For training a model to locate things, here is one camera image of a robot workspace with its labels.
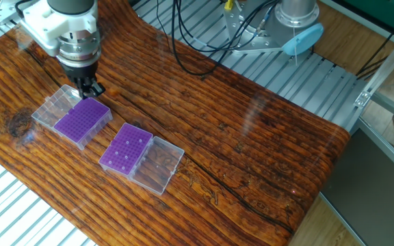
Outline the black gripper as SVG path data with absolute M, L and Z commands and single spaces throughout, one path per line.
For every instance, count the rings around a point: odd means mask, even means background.
M 66 73 L 68 79 L 74 84 L 77 83 L 78 79 L 78 91 L 79 96 L 84 100 L 93 96 L 100 96 L 105 92 L 105 88 L 101 83 L 96 80 L 96 71 L 98 68 L 98 62 L 94 62 L 88 66 L 74 67 L 66 64 L 62 64 L 62 68 Z

